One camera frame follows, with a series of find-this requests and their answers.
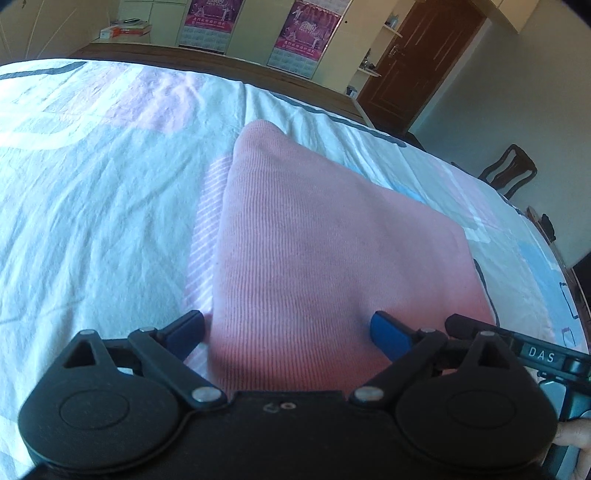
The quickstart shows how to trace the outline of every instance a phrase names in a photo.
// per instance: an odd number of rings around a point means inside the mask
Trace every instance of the wall cabinet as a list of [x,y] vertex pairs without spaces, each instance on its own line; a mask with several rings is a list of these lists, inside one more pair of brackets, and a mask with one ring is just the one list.
[[294,0],[244,0],[226,55],[266,65]]
[[539,0],[472,0],[492,21],[509,25],[520,32]]
[[128,1],[119,4],[118,18],[140,18],[152,24],[151,43],[165,47],[177,45],[178,31],[183,23],[187,0],[165,2]]

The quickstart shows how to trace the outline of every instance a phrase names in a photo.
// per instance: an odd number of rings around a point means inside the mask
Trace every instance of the bed sheet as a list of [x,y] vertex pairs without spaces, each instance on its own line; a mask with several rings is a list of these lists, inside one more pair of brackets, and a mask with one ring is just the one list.
[[[429,154],[207,74],[67,59],[11,64],[0,67],[0,478],[30,468],[19,407],[78,330],[119,338],[190,306],[211,311],[225,175],[238,134],[255,119],[451,217],[502,327],[587,351],[535,227]],[[198,294],[186,297],[191,282]],[[197,369],[199,352],[189,359]]]

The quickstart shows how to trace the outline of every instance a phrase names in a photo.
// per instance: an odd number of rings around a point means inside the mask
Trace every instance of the doorframe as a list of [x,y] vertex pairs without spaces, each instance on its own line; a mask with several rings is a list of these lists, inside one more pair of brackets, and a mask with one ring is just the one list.
[[[470,47],[472,45],[472,43],[474,42],[476,36],[482,31],[482,27],[485,25],[485,22],[487,20],[487,17],[484,13],[482,13],[482,11],[474,4],[474,2],[472,0],[469,0],[469,2],[472,4],[472,6],[474,7],[475,10],[477,10],[477,12],[479,12],[482,16],[482,19],[480,21],[480,24],[478,25],[477,28],[475,28],[474,33],[472,34],[472,36],[470,36],[470,38],[467,40],[466,44],[462,47],[462,49],[460,50],[460,52],[458,53],[458,55],[456,56],[456,58],[453,60],[453,62],[451,63],[450,67],[447,69],[447,71],[442,75],[441,80],[438,82],[438,84],[436,85],[436,87],[433,89],[433,91],[429,94],[428,98],[426,99],[426,101],[421,105],[421,107],[418,109],[417,113],[414,115],[414,117],[412,118],[412,120],[410,121],[410,123],[400,132],[401,134],[405,134],[406,132],[408,132],[410,130],[410,128],[412,127],[412,125],[415,123],[415,121],[417,120],[417,118],[419,117],[419,115],[422,113],[422,111],[424,110],[424,108],[428,105],[428,103],[431,101],[431,99],[433,98],[433,96],[437,93],[437,91],[440,89],[440,87],[443,85],[443,83],[445,82],[445,80],[447,79],[448,75],[450,74],[450,72],[456,67],[458,61],[462,58],[462,56],[464,55],[464,53],[466,52],[466,50],[468,50],[468,47]],[[407,16],[404,18],[404,20],[402,21],[402,23],[400,24],[400,27],[397,28],[398,31],[401,31],[402,28],[404,27],[404,23],[407,21],[407,19],[410,17],[413,8],[417,7],[417,4],[419,3],[424,3],[424,1],[417,1],[415,0],[415,4],[413,5],[413,7],[410,9],[410,11],[408,12]],[[394,38],[392,38],[392,40],[390,41],[390,43],[388,44],[388,48],[386,48],[386,50],[384,50],[384,53],[382,53],[382,56],[379,58],[377,65],[377,68],[379,68],[379,65],[382,63],[382,61],[386,58],[386,56],[388,55],[388,53],[390,52],[390,50],[392,50],[394,43],[400,40],[399,38],[397,38],[396,36],[394,36]],[[363,95],[363,91],[368,87],[368,83],[366,83],[363,88],[361,89],[361,91],[359,92],[359,96],[358,99]]]

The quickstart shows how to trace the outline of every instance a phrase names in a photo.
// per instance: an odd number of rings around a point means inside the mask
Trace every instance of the metal screw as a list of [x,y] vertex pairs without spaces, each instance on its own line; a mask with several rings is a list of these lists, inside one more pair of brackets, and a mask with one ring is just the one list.
[[191,396],[201,403],[209,403],[222,397],[221,390],[215,387],[199,387],[191,392]]
[[384,397],[384,391],[378,387],[359,387],[355,390],[355,398],[359,401],[379,401]]
[[277,413],[279,411],[279,405],[275,403],[268,403],[262,409],[267,413]]

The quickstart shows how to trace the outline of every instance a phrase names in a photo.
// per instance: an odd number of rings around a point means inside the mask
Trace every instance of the door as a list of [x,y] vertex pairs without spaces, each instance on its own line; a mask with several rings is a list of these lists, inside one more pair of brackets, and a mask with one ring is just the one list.
[[359,103],[376,128],[390,134],[409,129],[484,22],[470,0],[415,3],[400,34],[378,62]]
[[178,31],[184,21],[185,5],[154,2],[150,13],[150,43],[164,47],[176,47]]

